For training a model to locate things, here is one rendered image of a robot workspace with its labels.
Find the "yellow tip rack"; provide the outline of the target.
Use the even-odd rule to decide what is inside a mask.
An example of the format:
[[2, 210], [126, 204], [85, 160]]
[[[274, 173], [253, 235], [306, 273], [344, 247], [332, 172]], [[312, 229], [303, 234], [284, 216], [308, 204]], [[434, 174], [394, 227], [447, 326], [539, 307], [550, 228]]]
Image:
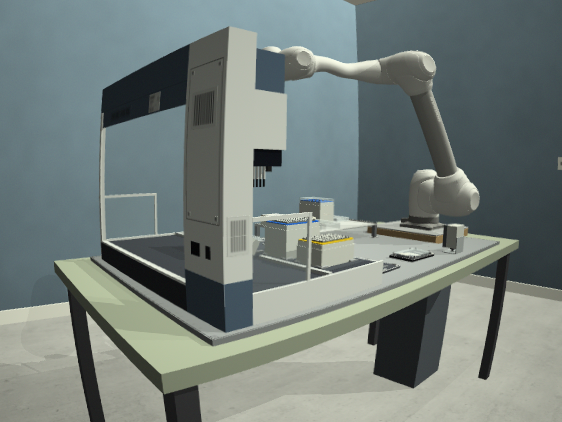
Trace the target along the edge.
[[349, 236], [322, 234], [312, 236], [311, 266], [334, 266], [354, 259], [354, 239]]

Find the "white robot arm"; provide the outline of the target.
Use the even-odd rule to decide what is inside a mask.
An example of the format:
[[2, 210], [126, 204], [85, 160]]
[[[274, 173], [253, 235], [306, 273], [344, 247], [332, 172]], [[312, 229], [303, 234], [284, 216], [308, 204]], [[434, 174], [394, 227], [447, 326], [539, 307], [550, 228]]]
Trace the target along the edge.
[[439, 213], [462, 217], [477, 209], [478, 190], [456, 166], [431, 90], [436, 65], [427, 53], [407, 51], [379, 60], [346, 64], [315, 56], [299, 46], [282, 51], [277, 47], [263, 50], [285, 54], [285, 81], [310, 78], [314, 72], [327, 72], [367, 83], [399, 85], [410, 96], [436, 172], [418, 170], [413, 175], [409, 189], [409, 217], [401, 218], [400, 227], [432, 231], [446, 225], [439, 223]]

